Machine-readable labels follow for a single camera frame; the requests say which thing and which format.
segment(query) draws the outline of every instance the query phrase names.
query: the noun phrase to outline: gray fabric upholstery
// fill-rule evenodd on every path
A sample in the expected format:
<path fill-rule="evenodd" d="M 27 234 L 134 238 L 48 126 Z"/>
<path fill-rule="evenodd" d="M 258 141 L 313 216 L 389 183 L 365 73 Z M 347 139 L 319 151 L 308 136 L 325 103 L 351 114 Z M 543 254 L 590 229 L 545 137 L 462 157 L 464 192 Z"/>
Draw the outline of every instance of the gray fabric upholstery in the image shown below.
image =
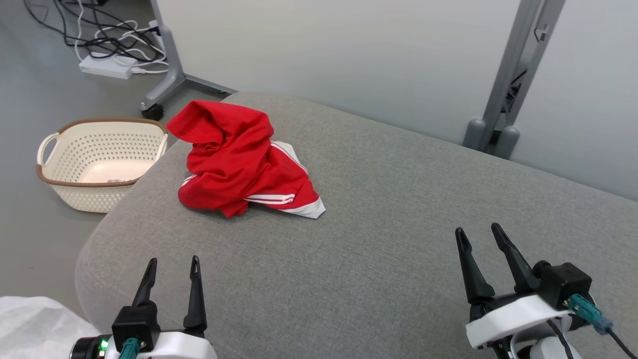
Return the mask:
<path fill-rule="evenodd" d="M 76 285 L 100 330 L 129 305 L 151 257 L 164 329 L 181 328 L 190 258 L 200 257 L 207 338 L 226 358 L 492 358 L 465 337 L 454 229 L 462 226 L 497 292 L 514 285 L 490 224 L 529 262 L 570 261 L 628 343 L 638 202 L 304 100 L 239 93 L 309 169 L 318 219 L 258 204 L 237 218 L 177 200 L 189 145 L 178 142 L 109 213 L 82 250 Z M 621 358 L 591 328 L 568 334 L 585 358 Z"/>

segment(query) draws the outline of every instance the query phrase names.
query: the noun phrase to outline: white plastic bag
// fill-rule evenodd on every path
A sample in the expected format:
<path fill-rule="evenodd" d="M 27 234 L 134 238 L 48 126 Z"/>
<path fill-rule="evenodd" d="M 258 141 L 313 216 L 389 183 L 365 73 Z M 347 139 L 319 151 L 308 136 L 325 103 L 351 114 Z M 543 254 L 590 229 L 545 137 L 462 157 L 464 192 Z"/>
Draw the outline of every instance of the white plastic bag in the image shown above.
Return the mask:
<path fill-rule="evenodd" d="M 1 359 L 67 359 L 79 338 L 99 334 L 51 298 L 0 297 Z"/>

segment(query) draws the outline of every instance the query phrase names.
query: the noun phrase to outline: white cable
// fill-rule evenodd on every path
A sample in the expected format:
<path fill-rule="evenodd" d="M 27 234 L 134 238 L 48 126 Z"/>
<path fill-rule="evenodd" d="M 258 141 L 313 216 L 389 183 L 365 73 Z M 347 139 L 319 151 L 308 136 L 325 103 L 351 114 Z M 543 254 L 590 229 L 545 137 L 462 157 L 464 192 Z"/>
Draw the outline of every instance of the white cable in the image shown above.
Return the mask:
<path fill-rule="evenodd" d="M 131 67 L 132 68 L 131 69 L 132 73 L 144 74 L 144 73 L 166 73 L 166 72 L 168 72 L 168 69 L 166 69 L 166 70 L 158 70 L 158 71 L 150 71 L 150 70 L 144 70 L 143 68 L 141 68 L 141 66 L 148 66 L 148 65 L 154 65 L 154 64 L 168 66 L 168 63 L 166 61 L 164 61 L 164 60 L 166 60 L 166 52 L 164 52 L 164 50 L 159 49 L 159 48 L 153 46 L 152 44 L 147 43 L 146 41 L 144 41 L 144 40 L 142 40 L 139 37 L 134 35 L 134 33 L 136 33 L 136 32 L 139 33 L 139 32 L 142 32 L 142 31 L 146 31 L 146 30 L 150 29 L 150 27 L 147 27 L 147 28 L 144 28 L 144 29 L 138 29 L 137 28 L 137 26 L 138 26 L 137 21 L 135 21 L 135 20 L 127 20 L 127 21 L 119 23 L 118 25 L 110 26 L 110 27 L 103 27 L 101 30 L 97 30 L 97 32 L 95 32 L 95 36 L 94 37 L 98 38 L 98 37 L 100 37 L 100 34 L 105 35 L 105 33 L 104 33 L 105 31 L 108 31 L 108 30 L 111 30 L 111 29 L 115 29 L 117 26 L 121 26 L 121 25 L 123 25 L 125 23 L 126 24 L 131 24 L 132 27 L 133 27 L 133 30 L 129 30 L 129 31 L 123 33 L 118 38 L 118 41 L 122 41 L 125 38 L 133 38 L 133 39 L 137 40 L 137 42 L 140 42 L 140 43 L 142 43 L 142 44 L 144 44 L 144 45 L 146 45 L 146 46 L 148 46 L 150 48 L 153 48 L 154 50 L 158 51 L 160 54 L 162 54 L 162 56 L 159 59 L 151 61 L 151 62 L 148 62 L 148 63 L 139 63 L 139 64 L 131 65 L 131 64 L 124 63 L 123 61 L 118 59 L 117 55 L 116 55 L 116 56 L 113 57 L 113 60 L 115 61 L 115 63 L 117 63 L 120 66 Z M 147 56 L 147 54 L 144 51 L 140 50 L 140 49 L 126 49 L 124 51 L 125 52 L 139 52 L 146 60 L 149 60 L 149 61 L 151 60 L 151 58 L 149 56 Z"/>
<path fill-rule="evenodd" d="M 78 0 L 78 5 L 80 6 L 80 15 L 78 15 L 78 39 L 81 39 L 82 38 L 82 16 L 84 15 L 84 5 L 82 5 L 82 0 Z M 75 44 L 73 48 L 75 49 L 75 55 L 78 57 L 78 60 L 82 62 L 82 56 L 80 56 L 80 51 L 78 51 L 79 41 L 80 40 L 75 40 Z"/>

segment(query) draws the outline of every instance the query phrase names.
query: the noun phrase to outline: caster wheel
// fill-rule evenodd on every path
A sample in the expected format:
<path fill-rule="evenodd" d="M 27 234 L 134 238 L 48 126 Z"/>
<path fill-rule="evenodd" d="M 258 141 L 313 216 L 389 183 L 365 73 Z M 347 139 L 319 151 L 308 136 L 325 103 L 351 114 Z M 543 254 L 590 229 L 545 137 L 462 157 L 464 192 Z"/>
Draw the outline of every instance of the caster wheel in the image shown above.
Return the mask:
<path fill-rule="evenodd" d="M 164 107 L 162 105 L 154 104 L 148 109 L 142 111 L 142 116 L 153 121 L 159 121 L 164 117 Z"/>

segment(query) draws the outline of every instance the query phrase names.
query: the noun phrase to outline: laundry basket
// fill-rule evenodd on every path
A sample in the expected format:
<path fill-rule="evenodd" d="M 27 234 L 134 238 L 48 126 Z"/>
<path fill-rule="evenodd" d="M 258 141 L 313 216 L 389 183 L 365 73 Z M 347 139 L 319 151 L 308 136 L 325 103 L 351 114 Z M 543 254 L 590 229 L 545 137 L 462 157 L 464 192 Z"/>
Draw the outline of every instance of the laundry basket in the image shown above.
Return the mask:
<path fill-rule="evenodd" d="M 166 128 L 148 119 L 83 119 L 42 141 L 36 171 L 69 206 L 106 213 L 164 154 L 167 138 Z"/>

